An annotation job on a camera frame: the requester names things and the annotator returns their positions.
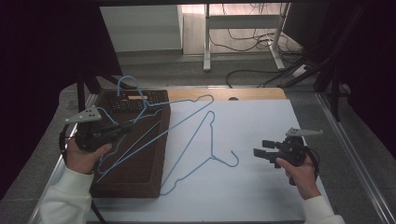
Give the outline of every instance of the black curtain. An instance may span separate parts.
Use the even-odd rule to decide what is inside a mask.
[[[350,105],[396,158],[396,3],[371,1],[337,67],[350,87]]]
[[[121,71],[98,6],[7,0],[0,15],[3,197],[47,130],[59,93],[78,74],[96,76],[89,68]]]

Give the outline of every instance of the wooden board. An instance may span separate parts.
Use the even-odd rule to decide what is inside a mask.
[[[211,94],[216,101],[228,101],[231,97],[238,100],[285,100],[286,95],[280,88],[246,88],[246,89],[172,89],[168,90],[170,101],[196,99]]]

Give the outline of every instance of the white sleeve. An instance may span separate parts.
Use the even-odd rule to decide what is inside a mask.
[[[83,175],[65,168],[59,182],[49,187],[40,204],[40,223],[86,223],[91,209],[92,181],[93,175]]]
[[[341,216],[335,215],[323,196],[303,202],[305,224],[345,224]]]

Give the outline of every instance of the gray floor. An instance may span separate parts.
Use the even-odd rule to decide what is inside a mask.
[[[174,52],[123,53],[120,55],[120,64],[124,75],[136,77],[145,88],[209,85],[227,88],[225,77],[233,70],[275,71],[272,59],[265,54],[215,55],[210,73],[203,71],[202,56],[182,56]],[[232,76],[230,82],[235,87],[256,87],[273,76],[274,74],[240,73]],[[326,133],[320,138],[307,137],[306,142],[320,154],[320,177],[332,207],[344,217],[346,223],[383,223],[312,90],[315,79],[316,77],[308,78],[284,91],[293,105],[300,126],[303,129],[323,130]],[[103,87],[115,87],[105,80],[100,81]],[[279,82],[280,80],[276,80],[268,86],[274,87]],[[76,86],[66,88],[60,96],[58,111],[46,134],[6,197],[0,202],[0,223],[18,224],[27,223],[29,220],[59,159],[58,133],[63,127],[64,118],[77,113],[76,105]],[[347,98],[340,100],[340,116],[350,140],[394,214],[395,160],[349,107]]]

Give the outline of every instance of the metal frame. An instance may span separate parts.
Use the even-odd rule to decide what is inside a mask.
[[[354,168],[356,175],[361,181],[362,186],[367,192],[369,199],[371,200],[375,211],[378,213],[381,218],[382,223],[396,223],[395,217],[391,213],[387,201],[381,193],[381,190],[378,188],[378,185],[374,182],[367,168],[364,166],[361,157],[359,156],[357,150],[353,146],[352,142],[349,140],[347,133],[345,132],[343,125],[338,122],[332,115],[332,111],[330,109],[330,104],[326,99],[325,93],[317,93],[317,98],[319,100],[322,109],[329,120],[332,128],[340,141],[344,151],[346,152],[346,156],[348,157],[352,167]]]
[[[210,4],[205,7],[205,49],[204,71],[210,71],[210,30],[216,29],[276,29],[274,41],[269,41],[269,49],[279,71],[285,65],[279,56],[277,43],[285,23],[290,3],[287,3],[279,15],[220,15],[210,16]]]

